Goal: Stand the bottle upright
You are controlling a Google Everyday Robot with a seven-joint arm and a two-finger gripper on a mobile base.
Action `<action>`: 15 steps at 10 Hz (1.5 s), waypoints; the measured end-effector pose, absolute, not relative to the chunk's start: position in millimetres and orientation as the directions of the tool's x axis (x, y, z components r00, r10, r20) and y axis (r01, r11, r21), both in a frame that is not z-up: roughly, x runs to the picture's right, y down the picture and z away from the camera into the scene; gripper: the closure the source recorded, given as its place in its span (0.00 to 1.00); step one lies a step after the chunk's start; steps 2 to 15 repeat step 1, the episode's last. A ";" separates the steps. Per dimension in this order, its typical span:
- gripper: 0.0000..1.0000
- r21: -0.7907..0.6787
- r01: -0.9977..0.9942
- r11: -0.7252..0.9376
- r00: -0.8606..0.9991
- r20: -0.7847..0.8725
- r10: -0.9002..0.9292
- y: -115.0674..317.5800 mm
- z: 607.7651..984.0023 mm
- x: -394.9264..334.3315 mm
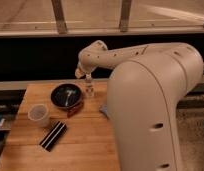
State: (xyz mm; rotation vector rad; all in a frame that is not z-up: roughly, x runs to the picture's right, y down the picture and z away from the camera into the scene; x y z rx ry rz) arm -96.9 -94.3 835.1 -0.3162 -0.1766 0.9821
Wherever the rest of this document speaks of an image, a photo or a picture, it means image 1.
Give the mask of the blue object behind arm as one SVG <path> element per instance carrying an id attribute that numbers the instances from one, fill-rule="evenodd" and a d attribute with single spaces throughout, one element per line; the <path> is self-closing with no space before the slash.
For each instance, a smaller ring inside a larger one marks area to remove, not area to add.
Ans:
<path id="1" fill-rule="evenodd" d="M 101 105 L 99 111 L 100 111 L 106 118 L 109 119 L 108 112 L 107 112 L 107 106 L 106 106 L 106 105 Z"/>

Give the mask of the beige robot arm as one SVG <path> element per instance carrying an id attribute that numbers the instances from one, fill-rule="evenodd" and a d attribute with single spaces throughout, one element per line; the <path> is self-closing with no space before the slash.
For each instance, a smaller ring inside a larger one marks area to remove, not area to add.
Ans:
<path id="1" fill-rule="evenodd" d="M 187 43 L 110 50 L 98 40 L 81 50 L 75 75 L 112 71 L 107 112 L 121 171 L 182 171 L 178 102 L 201 81 L 203 59 Z"/>

